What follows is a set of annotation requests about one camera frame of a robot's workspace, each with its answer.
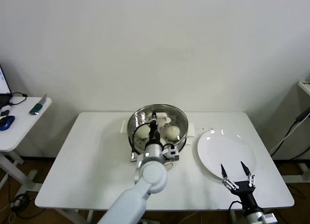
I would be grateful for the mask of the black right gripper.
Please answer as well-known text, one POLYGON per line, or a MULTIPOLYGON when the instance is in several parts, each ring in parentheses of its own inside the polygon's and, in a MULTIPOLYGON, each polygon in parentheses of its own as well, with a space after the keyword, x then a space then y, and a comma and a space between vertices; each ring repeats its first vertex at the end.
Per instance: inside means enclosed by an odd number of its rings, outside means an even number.
POLYGON ((257 202, 253 196, 255 190, 255 175, 251 173, 250 169, 242 162, 242 168, 248 177, 247 181, 239 181, 234 183, 228 178, 224 166, 221 164, 221 174, 223 177, 222 183, 228 190, 233 190, 233 194, 240 198, 243 209, 256 209, 258 208, 257 202))

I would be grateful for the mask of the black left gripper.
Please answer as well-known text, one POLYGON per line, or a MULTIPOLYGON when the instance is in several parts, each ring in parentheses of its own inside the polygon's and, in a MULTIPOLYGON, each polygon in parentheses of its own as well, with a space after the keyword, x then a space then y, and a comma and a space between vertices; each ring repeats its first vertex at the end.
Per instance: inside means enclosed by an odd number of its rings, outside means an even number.
POLYGON ((160 144, 160 134, 158 132, 159 119, 155 113, 152 113, 150 120, 150 132, 148 144, 160 144))

